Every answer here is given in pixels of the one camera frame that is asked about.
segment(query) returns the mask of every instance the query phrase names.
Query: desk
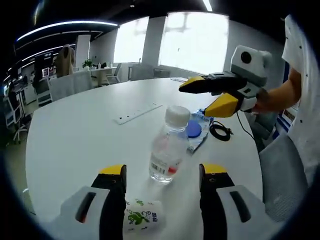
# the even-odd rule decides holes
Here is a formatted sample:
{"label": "desk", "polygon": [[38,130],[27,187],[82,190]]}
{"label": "desk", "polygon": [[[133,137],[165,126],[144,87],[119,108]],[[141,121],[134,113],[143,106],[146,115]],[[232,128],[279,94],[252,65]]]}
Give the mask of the desk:
{"label": "desk", "polygon": [[[66,199],[82,186],[91,186],[99,170],[120,163],[127,165],[127,200],[162,201],[167,224],[161,239],[202,238],[199,163],[223,165],[236,185],[244,185],[262,199],[258,151],[236,115],[218,119],[232,129],[230,141],[209,134],[193,156],[182,162],[171,184],[162,186],[150,179],[151,141],[164,123],[166,106],[195,111],[216,98],[209,93],[179,92],[180,84],[170,78],[122,82],[37,109],[26,144],[26,179],[38,219],[52,220]],[[163,106],[123,125],[114,122],[126,110],[150,103]],[[251,132],[244,113],[239,112],[239,117]]]}
{"label": "desk", "polygon": [[96,78],[98,82],[98,86],[102,85],[102,81],[106,79],[106,74],[111,73],[112,69],[116,69],[117,67],[109,67],[107,66],[106,68],[99,68],[99,69],[91,69],[91,74],[96,73]]}

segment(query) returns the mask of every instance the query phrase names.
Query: bottle label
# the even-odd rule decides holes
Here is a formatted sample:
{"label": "bottle label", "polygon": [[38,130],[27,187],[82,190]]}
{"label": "bottle label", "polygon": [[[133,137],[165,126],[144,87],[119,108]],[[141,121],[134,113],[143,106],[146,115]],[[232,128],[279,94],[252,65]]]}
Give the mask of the bottle label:
{"label": "bottle label", "polygon": [[151,154],[150,168],[160,174],[170,176],[177,172],[181,161],[181,159],[177,159],[175,162],[171,162],[171,164],[169,165],[161,159],[157,158],[154,154]]}

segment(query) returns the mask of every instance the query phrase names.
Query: plastic water bottle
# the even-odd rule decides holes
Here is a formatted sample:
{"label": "plastic water bottle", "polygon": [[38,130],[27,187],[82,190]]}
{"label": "plastic water bottle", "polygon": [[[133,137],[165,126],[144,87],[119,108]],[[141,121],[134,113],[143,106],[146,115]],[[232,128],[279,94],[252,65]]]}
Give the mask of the plastic water bottle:
{"label": "plastic water bottle", "polygon": [[169,106],[165,124],[152,143],[149,165],[150,177],[161,183],[170,183],[187,154],[189,140],[186,127],[190,111],[182,106]]}

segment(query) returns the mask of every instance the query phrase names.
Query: white bottle cap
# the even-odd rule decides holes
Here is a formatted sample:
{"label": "white bottle cap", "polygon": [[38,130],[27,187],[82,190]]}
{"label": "white bottle cap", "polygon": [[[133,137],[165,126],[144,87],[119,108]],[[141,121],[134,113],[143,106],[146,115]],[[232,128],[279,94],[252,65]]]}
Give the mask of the white bottle cap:
{"label": "white bottle cap", "polygon": [[184,128],[190,119],[190,111],[183,106],[168,106],[165,123],[174,128]]}

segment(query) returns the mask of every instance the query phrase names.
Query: window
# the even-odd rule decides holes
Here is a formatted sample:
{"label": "window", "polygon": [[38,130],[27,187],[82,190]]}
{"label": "window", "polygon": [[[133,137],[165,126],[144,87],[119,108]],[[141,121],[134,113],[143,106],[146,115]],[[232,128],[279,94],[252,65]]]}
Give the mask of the window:
{"label": "window", "polygon": [[229,17],[203,12],[169,13],[159,64],[210,74],[222,72],[227,53]]}
{"label": "window", "polygon": [[118,29],[114,58],[115,63],[141,62],[145,46],[149,17],[122,24]]}

